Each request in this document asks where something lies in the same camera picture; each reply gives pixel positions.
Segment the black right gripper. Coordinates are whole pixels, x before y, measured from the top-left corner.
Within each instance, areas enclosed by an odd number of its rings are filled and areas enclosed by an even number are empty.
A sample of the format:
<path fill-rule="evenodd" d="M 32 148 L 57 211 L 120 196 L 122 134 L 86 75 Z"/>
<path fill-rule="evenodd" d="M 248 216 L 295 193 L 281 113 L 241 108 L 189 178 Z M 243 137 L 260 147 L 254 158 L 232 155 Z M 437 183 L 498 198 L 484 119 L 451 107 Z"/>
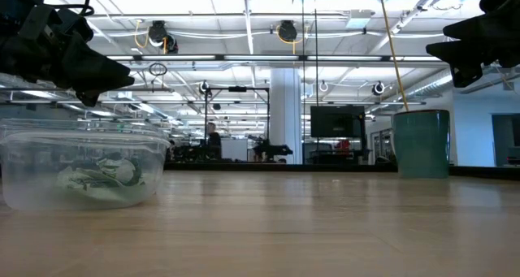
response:
<path fill-rule="evenodd" d="M 519 0 L 481 0 L 484 12 L 443 28 L 447 41 L 426 46 L 426 52 L 449 65 L 455 88 L 465 88 L 483 76 L 482 66 L 519 64 Z M 469 40 L 484 40 L 486 46 Z"/>

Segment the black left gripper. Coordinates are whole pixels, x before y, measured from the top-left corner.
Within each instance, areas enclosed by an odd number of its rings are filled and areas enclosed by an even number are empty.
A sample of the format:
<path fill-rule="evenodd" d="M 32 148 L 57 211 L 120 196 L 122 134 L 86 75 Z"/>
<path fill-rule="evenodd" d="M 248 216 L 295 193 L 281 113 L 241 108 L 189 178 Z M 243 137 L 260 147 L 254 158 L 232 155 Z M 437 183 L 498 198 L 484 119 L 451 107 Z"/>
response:
<path fill-rule="evenodd" d="M 1 0 L 1 71 L 73 88 L 87 107 L 97 105 L 99 92 L 133 85 L 128 67 L 87 46 L 93 38 L 89 1 Z"/>

